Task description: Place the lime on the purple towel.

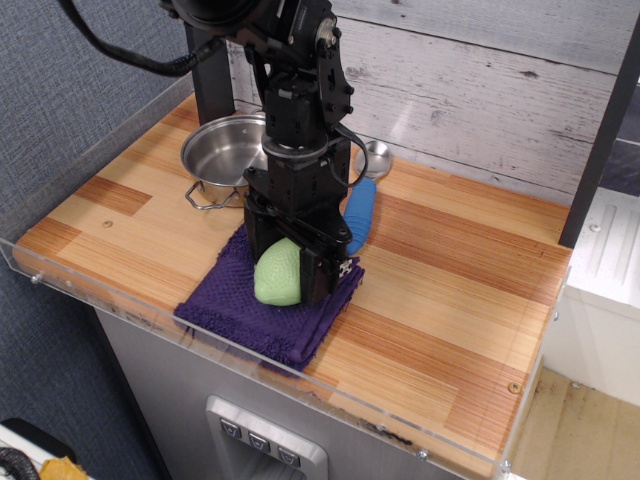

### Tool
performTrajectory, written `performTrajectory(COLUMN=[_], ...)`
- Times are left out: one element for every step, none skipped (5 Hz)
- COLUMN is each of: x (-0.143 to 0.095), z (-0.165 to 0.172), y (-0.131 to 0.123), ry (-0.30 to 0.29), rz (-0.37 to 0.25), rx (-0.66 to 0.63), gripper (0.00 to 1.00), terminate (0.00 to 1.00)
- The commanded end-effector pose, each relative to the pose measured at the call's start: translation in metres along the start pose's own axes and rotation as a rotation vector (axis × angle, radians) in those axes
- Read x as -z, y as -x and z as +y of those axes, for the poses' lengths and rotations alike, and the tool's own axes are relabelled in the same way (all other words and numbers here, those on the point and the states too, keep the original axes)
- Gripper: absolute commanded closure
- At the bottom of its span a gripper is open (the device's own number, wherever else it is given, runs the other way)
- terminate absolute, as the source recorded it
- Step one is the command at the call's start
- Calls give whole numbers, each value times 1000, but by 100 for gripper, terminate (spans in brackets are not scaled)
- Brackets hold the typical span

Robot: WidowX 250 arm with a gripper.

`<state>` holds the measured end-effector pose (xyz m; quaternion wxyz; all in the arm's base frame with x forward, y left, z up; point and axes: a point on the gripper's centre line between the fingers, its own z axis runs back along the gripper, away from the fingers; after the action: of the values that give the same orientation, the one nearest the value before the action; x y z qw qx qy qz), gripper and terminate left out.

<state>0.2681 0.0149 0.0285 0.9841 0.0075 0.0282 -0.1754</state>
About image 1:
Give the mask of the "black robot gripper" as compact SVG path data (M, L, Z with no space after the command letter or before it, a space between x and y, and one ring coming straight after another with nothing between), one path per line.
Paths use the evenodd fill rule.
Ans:
M313 305L338 287L350 233L339 206L346 197L351 141L323 137L307 147L262 139L265 170L248 169L244 209L250 252L257 263L284 237L298 243L301 303Z

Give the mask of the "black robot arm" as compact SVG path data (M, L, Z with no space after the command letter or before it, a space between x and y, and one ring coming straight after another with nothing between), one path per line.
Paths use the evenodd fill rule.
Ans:
M254 259L287 237L300 248L301 301L333 293L351 231L339 208L349 188L353 134L342 125L354 93L328 1L166 1L186 24L243 47L265 114L268 165L248 168L244 225Z

